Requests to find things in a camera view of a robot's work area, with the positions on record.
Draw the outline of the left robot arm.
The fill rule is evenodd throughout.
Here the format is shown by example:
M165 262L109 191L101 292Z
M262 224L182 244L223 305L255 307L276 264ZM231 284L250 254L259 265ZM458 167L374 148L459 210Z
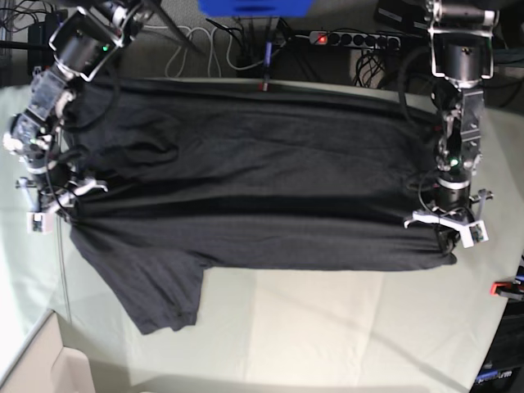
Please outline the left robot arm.
M428 44L413 50L400 68L404 84L410 63L429 57L435 79L432 102L435 126L434 169L418 184L420 210L404 225L427 224L440 249L449 254L457 244L471 248L488 241L481 217L492 192L472 193L472 180L482 160L481 122L485 113L483 84L494 74L493 37L499 7L474 1L427 1Z

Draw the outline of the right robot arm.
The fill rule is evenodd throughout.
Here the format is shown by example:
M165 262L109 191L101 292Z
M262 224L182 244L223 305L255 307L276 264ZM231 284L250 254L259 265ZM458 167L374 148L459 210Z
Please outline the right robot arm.
M86 124L75 124L70 111L85 84L102 70L115 75L111 61L129 46L153 16L163 16L159 1L70 1L74 13L51 34L53 63L36 74L24 110L13 115L2 144L27 170L16 186L25 194L28 216L42 223L55 214L67 215L75 202L106 185L75 173L70 158L76 149L62 151L65 131L83 132L103 123L120 94L115 84L109 106Z

